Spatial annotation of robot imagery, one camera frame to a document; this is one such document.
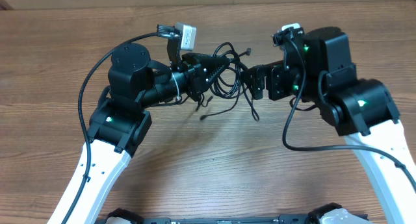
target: black cylinder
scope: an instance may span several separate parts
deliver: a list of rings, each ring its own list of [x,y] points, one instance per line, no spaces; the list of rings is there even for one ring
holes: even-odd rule
[[[163,101],[173,99],[179,94],[187,91],[186,78],[184,73],[173,72],[172,78],[166,84],[156,84],[148,90],[140,100],[142,108],[159,104]]]

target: table surface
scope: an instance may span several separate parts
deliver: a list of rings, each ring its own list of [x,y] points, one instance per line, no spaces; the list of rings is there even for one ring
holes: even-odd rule
[[[45,223],[72,177],[84,142],[79,88],[113,46],[153,32],[158,23],[198,27],[195,52],[222,42],[252,48],[247,66],[280,60],[270,34],[297,21],[306,31],[338,26],[350,37],[359,77],[381,80],[401,111],[416,156],[416,2],[98,8],[0,12],[0,223]],[[141,42],[165,64],[166,40]],[[108,84],[110,62],[88,83],[89,118]],[[289,99],[230,107],[215,97],[152,108],[153,125],[101,211],[118,207],[144,217],[219,218],[309,212],[330,202],[385,222],[369,180],[351,151],[297,153],[281,142]],[[318,110],[297,112],[293,145],[342,143]]]

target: green indicator light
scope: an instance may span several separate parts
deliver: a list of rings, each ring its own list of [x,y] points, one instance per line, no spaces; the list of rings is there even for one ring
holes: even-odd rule
[[[359,100],[359,101],[358,101],[358,105],[359,105],[360,107],[363,107],[365,104],[367,104],[367,102],[366,102],[366,101],[364,101],[364,100]]]

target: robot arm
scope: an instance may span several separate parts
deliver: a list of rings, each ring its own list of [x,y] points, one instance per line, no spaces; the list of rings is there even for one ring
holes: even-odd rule
[[[249,55],[250,50],[238,55],[231,44],[232,50],[220,56],[216,55],[217,49],[214,55],[187,53],[181,57],[181,49],[193,49],[195,33],[194,27],[181,23],[175,27],[158,26],[157,36],[168,39],[170,67],[151,60],[148,50],[139,44],[122,44],[114,49],[109,71],[110,88],[105,90],[104,98],[100,98],[90,118],[88,136],[92,141],[92,162],[88,182],[68,223],[95,222],[112,185],[150,128],[150,113],[145,108],[174,98],[177,101],[171,105],[180,105],[183,103],[182,93],[198,102],[199,106],[203,93],[230,64],[242,68],[241,73],[236,69],[239,75],[236,83],[244,94],[245,84],[254,99],[263,98],[265,88],[273,101],[289,95],[298,99],[302,96],[302,101],[314,102],[313,108],[320,109],[323,120],[334,126],[348,145],[372,147],[398,159],[407,170],[397,168],[397,163],[378,153],[354,150],[388,222],[415,222],[411,208],[412,201],[416,200],[416,188],[413,187],[416,169],[398,119],[397,107],[381,82],[357,80],[356,65],[351,62],[345,33],[328,27],[305,34],[298,24],[288,25],[272,35],[275,46],[284,50],[284,59],[250,69],[239,59],[242,55]],[[110,98],[105,98],[108,91]],[[64,219],[85,176],[85,165],[86,146],[48,223],[60,223]],[[411,176],[406,176],[400,169]],[[306,223],[365,222],[354,218],[340,206],[323,210],[310,213]],[[345,219],[338,219],[341,214]]]

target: green led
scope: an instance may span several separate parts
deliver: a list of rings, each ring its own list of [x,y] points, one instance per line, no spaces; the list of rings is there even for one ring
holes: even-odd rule
[[[358,101],[358,105],[359,105],[360,107],[363,107],[365,104],[367,104],[367,102],[366,102],[366,101],[364,101],[364,100],[359,100],[359,101]]]

